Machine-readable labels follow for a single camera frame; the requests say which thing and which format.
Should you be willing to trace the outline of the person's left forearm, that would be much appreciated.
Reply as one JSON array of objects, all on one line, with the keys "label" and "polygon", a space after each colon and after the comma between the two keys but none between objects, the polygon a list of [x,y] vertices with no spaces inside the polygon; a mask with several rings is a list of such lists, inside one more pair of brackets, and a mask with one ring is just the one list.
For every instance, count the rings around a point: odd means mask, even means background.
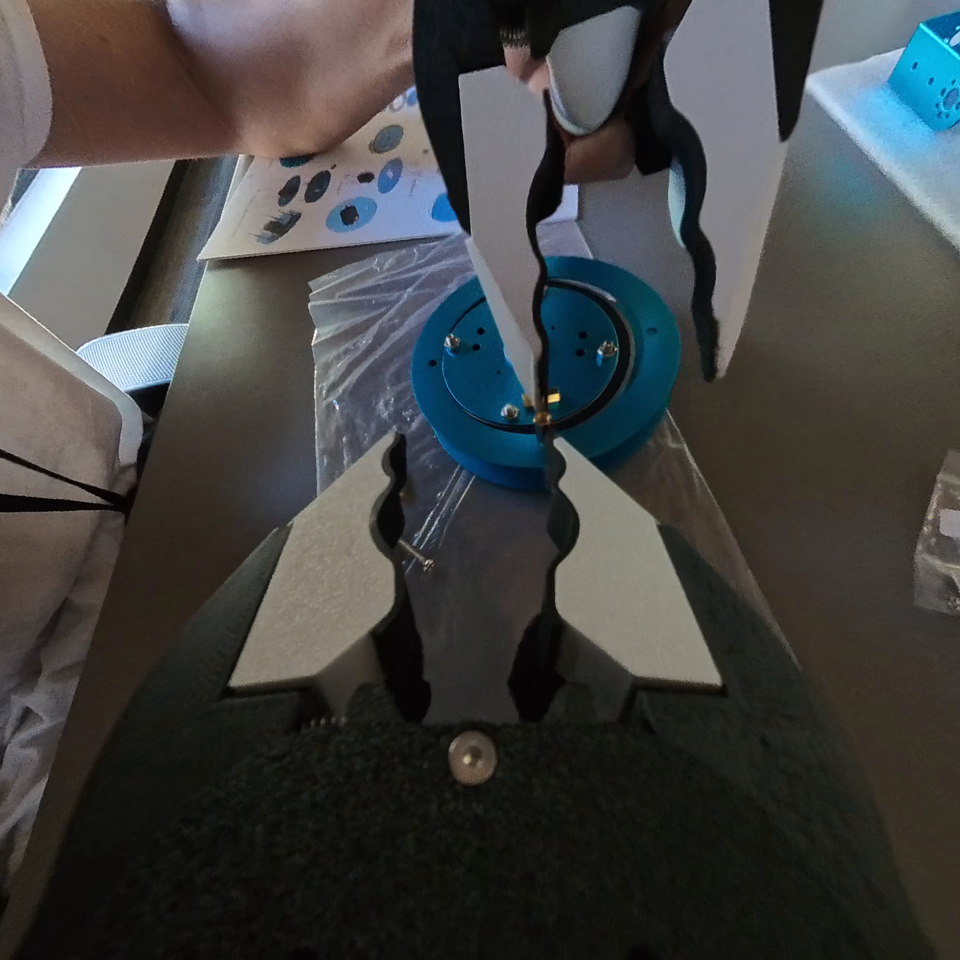
[{"label": "person's left forearm", "polygon": [[414,83],[410,1],[28,7],[52,89],[32,167],[324,153]]}]

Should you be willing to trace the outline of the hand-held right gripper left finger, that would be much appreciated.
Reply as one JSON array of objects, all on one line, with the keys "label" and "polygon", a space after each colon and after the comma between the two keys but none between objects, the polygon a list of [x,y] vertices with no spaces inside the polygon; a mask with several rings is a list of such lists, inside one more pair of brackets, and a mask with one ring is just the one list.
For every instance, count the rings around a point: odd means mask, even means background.
[{"label": "hand-held right gripper left finger", "polygon": [[399,556],[406,441],[391,431],[297,514],[228,681],[232,692],[310,690],[342,717],[383,687],[419,723],[431,702]]}]

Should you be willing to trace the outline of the white assembly guide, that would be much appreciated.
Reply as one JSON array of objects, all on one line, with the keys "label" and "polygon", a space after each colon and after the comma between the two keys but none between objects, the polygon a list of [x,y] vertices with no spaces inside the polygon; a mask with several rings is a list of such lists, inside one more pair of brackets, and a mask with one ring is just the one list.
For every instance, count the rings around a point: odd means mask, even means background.
[{"label": "white assembly guide", "polygon": [[460,233],[410,87],[326,153],[253,159],[198,261]]}]

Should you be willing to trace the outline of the blue round rotating base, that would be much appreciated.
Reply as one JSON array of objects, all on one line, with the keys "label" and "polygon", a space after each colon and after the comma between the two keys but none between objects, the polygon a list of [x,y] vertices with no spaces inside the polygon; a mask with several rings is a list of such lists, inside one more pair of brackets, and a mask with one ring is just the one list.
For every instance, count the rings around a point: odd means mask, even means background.
[{"label": "blue round rotating base", "polygon": [[[549,339],[549,411],[559,438],[602,470],[629,459],[664,415],[681,338],[663,299],[628,270],[548,256],[541,317]],[[546,488],[528,392],[509,362],[478,279],[427,318],[411,362],[414,400],[466,471],[522,491]]]}]

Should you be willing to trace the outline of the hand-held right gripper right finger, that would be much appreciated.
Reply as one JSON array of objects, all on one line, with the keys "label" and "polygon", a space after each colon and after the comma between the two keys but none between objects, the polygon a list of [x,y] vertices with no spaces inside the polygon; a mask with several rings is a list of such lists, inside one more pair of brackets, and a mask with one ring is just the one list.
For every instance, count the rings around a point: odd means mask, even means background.
[{"label": "hand-held right gripper right finger", "polygon": [[545,437],[544,454],[555,556],[510,669],[519,719],[546,719],[566,687],[606,721],[642,690],[723,693],[662,526],[567,440]]}]

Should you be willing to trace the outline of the pile of small hardware bags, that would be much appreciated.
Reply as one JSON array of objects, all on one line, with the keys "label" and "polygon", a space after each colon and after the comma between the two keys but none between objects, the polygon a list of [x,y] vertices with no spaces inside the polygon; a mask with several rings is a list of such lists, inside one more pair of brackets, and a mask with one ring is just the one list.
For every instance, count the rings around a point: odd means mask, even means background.
[{"label": "pile of small hardware bags", "polygon": [[913,599],[959,617],[959,452],[948,450],[926,507],[914,552]]}]

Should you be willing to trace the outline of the white foam sheet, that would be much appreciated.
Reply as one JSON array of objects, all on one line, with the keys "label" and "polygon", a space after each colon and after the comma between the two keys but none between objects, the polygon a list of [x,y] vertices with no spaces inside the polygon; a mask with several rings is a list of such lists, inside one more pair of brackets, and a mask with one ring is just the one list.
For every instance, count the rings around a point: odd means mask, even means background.
[{"label": "white foam sheet", "polygon": [[958,126],[931,129],[889,86],[889,76],[903,51],[822,69],[807,79],[805,92],[958,248]]}]

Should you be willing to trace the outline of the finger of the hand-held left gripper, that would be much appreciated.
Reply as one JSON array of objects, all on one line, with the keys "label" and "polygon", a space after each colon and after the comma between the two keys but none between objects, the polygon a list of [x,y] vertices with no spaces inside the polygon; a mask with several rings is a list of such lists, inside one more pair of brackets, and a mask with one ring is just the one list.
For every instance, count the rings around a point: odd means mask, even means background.
[{"label": "finger of the hand-held left gripper", "polygon": [[466,247],[522,393],[539,400],[548,390],[548,340],[537,226],[562,197],[563,143],[546,100],[506,66],[468,73],[459,89]]},{"label": "finger of the hand-held left gripper", "polygon": [[768,2],[694,1],[666,46],[671,104],[702,147],[699,225],[714,256],[711,360],[726,373],[745,322],[786,159]]}]

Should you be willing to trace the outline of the clear plastic bag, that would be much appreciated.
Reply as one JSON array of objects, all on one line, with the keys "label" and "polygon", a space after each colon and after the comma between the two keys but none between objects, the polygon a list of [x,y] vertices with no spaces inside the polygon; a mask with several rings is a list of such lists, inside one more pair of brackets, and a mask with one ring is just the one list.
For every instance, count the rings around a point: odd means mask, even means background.
[{"label": "clear plastic bag", "polygon": [[[405,538],[442,567],[442,557],[480,536],[505,530],[521,538],[522,521],[545,534],[536,514],[546,498],[474,479],[442,448],[411,386],[414,346],[446,295],[474,278],[463,236],[380,252],[310,282],[314,324],[318,491],[322,492],[385,434],[407,441]],[[675,528],[739,594],[758,597],[755,577],[671,414],[611,478],[659,523]]]}]

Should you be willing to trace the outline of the grey desk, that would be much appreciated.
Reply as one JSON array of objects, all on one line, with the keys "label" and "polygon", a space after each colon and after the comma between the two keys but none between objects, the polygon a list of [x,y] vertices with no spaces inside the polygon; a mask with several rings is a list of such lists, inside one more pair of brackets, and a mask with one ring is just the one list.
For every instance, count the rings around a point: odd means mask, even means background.
[{"label": "grey desk", "polygon": [[[11,910],[32,909],[90,766],[186,621],[315,493],[307,284],[360,250],[209,268]],[[868,774],[941,958],[958,958],[958,619],[913,605],[958,449],[958,253],[807,97],[726,376],[671,410]]]}]

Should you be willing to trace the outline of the white mesh chair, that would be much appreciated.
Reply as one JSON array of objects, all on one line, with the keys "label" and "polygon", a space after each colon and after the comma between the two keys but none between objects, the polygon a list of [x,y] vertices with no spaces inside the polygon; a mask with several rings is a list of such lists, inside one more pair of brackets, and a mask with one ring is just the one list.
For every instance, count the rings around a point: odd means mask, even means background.
[{"label": "white mesh chair", "polygon": [[187,323],[114,332],[77,348],[78,357],[126,394],[169,385],[186,342]]}]

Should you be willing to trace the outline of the large blue U bracket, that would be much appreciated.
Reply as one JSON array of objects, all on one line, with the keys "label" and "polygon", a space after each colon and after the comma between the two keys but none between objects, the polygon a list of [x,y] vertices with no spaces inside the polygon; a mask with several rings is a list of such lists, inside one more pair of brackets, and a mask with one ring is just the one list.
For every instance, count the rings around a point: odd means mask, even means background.
[{"label": "large blue U bracket", "polygon": [[888,80],[894,94],[933,131],[959,122],[959,10],[921,21]]}]

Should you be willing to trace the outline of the person's left hand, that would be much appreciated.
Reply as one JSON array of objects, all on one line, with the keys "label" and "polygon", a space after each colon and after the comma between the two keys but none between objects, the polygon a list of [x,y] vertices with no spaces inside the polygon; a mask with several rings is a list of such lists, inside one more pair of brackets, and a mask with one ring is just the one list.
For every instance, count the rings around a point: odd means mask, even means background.
[{"label": "person's left hand", "polygon": [[[545,59],[534,58],[527,46],[507,43],[503,47],[510,75],[526,84],[541,99],[549,99],[549,71]],[[627,177],[635,168],[635,138],[623,111],[611,114],[588,135],[575,135],[553,117],[552,123],[564,148],[564,179],[567,184],[595,184]]]}]

